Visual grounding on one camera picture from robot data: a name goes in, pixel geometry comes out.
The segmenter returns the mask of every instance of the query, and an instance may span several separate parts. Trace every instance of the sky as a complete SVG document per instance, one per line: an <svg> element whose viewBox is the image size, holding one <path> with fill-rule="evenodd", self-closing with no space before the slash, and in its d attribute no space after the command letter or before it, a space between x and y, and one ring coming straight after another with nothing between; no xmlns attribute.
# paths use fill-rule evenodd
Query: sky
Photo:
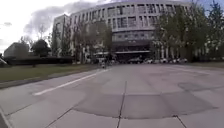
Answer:
<svg viewBox="0 0 224 128"><path fill-rule="evenodd" d="M0 53L3 53L13 42L18 41L21 36L29 35L37 38L34 28L43 20L46 21L46 29L49 29L53 18L63 13L70 14L98 4L116 1L122 0L2 0L0 2ZM212 0L200 1L206 7L209 7L212 2ZM223 0L216 1L224 7Z"/></svg>

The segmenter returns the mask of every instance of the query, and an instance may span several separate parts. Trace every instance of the person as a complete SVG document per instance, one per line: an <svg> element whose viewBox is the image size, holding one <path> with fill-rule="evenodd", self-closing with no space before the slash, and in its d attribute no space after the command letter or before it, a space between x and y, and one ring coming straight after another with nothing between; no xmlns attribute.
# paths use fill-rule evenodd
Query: person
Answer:
<svg viewBox="0 0 224 128"><path fill-rule="evenodd" d="M103 59L102 62L101 62L101 67L102 67L102 68L106 68L106 63L105 63L105 61L106 61L106 60Z"/></svg>

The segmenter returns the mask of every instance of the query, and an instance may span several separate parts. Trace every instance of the paved plaza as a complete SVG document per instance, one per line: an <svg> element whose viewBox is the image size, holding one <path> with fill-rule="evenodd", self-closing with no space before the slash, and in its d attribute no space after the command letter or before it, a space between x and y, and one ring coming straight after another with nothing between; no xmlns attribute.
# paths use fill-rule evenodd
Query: paved plaza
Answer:
<svg viewBox="0 0 224 128"><path fill-rule="evenodd" d="M13 128L223 128L224 70L121 65L0 91Z"/></svg>

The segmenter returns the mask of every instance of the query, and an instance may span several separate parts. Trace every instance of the grass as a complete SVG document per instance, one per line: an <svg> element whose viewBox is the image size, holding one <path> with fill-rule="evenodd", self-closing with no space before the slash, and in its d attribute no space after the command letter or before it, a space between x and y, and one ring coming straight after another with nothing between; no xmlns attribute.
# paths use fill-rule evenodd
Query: grass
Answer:
<svg viewBox="0 0 224 128"><path fill-rule="evenodd" d="M191 63L191 66L224 68L224 62Z"/></svg>
<svg viewBox="0 0 224 128"><path fill-rule="evenodd" d="M33 68L31 66L15 66L11 68L0 68L0 83L14 80L23 80L34 77L46 77L55 73L64 72L82 72L93 69L92 65L38 65Z"/></svg>

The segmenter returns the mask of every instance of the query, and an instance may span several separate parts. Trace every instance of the building facade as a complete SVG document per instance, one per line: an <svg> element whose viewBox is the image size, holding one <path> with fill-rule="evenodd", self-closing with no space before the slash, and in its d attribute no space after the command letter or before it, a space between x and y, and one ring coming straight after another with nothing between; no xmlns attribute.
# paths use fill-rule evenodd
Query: building facade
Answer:
<svg viewBox="0 0 224 128"><path fill-rule="evenodd" d="M174 12L177 6L188 11L190 4L167 0L136 0L109 3L96 6L70 16L55 18L54 26L63 33L63 24L69 21L71 29L81 21L94 22L103 20L110 25L113 32L113 48L118 58L133 58L139 55L152 57L154 25L162 12ZM162 58L166 50L161 51Z"/></svg>
<svg viewBox="0 0 224 128"><path fill-rule="evenodd" d="M5 51L4 57L12 57L17 59L22 59L28 57L29 45L22 43L13 43Z"/></svg>

